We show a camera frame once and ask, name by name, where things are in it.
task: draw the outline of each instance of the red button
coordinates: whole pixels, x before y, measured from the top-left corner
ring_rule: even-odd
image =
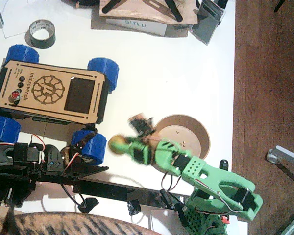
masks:
[[[14,92],[12,92],[11,97],[12,97],[13,99],[16,99],[19,95],[20,95],[19,92],[14,91]]]

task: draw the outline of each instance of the blue wheel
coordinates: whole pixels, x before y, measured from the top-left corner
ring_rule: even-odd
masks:
[[[72,136],[71,144],[77,144],[83,138],[93,131],[76,131]],[[103,162],[104,152],[106,150],[107,140],[105,136],[96,134],[90,139],[82,150],[83,155],[92,158],[94,161],[90,162],[91,165],[100,165]]]
[[[21,125],[13,119],[0,116],[0,141],[16,143],[18,141]]]
[[[112,93],[117,86],[119,66],[113,60],[107,58],[94,58],[88,62],[87,69],[98,71],[104,74],[109,81],[109,93]]]
[[[31,47],[16,44],[9,48],[5,62],[8,62],[9,60],[38,63],[39,54],[36,50],[34,50]]]

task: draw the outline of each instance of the engraved logo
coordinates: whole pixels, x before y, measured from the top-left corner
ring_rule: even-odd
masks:
[[[54,104],[63,97],[62,81],[54,76],[43,76],[34,82],[32,88],[34,99],[42,104]]]

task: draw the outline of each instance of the striped fur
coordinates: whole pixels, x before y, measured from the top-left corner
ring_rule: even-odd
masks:
[[[2,231],[4,222],[11,217],[0,219],[0,235],[9,234]],[[157,235],[151,230],[124,221],[102,217],[98,215],[70,213],[70,212],[43,212],[19,214],[14,216],[17,229],[21,235]]]

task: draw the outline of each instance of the green robotic arm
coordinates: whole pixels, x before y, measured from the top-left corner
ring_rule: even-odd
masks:
[[[175,142],[156,141],[150,144],[147,139],[114,136],[108,145],[117,154],[127,153],[138,163],[156,165],[168,174],[181,176],[195,187],[185,203],[185,216],[189,223],[187,229],[191,234],[225,235],[223,215],[254,219],[263,200],[254,193],[255,185],[251,181],[208,165]]]

